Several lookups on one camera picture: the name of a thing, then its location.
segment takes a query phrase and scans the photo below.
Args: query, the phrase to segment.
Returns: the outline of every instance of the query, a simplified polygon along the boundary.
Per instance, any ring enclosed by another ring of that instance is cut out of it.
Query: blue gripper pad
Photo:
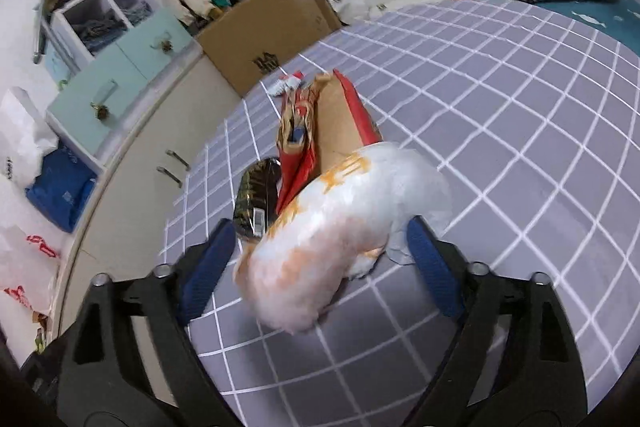
[[[415,266],[418,268],[440,313],[458,318],[464,312],[460,281],[447,266],[435,244],[433,233],[420,216],[409,221],[406,241]]]
[[[182,326],[202,315],[236,249],[236,229],[233,222],[228,219],[223,221],[209,237],[201,259],[180,288],[177,318]]]

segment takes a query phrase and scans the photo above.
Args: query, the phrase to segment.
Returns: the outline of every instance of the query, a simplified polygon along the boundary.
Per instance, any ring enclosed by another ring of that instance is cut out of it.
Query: black plastic package
[[[278,217],[280,161],[266,158],[249,165],[240,180],[234,225],[242,237],[260,239]]]

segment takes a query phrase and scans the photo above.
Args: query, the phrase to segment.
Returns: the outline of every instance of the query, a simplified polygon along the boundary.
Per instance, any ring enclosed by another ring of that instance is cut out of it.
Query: mint green drawer
[[[95,155],[146,84],[148,80],[121,49],[112,44],[71,79],[49,106],[49,113],[69,136]],[[110,115],[106,120],[96,118],[92,102],[107,106]]]
[[[162,41],[171,50],[162,50]],[[158,10],[136,28],[128,31],[116,44],[147,79],[155,78],[184,47],[191,36],[167,9]]]

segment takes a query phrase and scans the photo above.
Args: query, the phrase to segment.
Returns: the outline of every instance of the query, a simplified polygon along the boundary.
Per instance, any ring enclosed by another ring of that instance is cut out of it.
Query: cabinet door
[[[112,44],[71,79],[49,112],[89,154],[95,154],[146,84],[146,78]],[[108,118],[98,120],[92,102],[107,106]]]
[[[187,162],[212,137],[239,98],[208,58],[201,58],[162,102],[127,151],[87,229],[83,250],[120,276],[145,276],[157,263],[164,223],[181,193]]]
[[[162,47],[164,42],[170,44],[170,49]],[[152,80],[189,42],[191,36],[178,19],[169,10],[162,9],[123,35],[116,44],[140,73]]]

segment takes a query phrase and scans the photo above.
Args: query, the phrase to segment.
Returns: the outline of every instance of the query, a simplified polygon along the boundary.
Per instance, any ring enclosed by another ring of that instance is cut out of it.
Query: blue object in paper bag
[[[65,232],[73,232],[95,186],[95,173],[62,142],[42,159],[42,174],[27,188],[27,199]]]

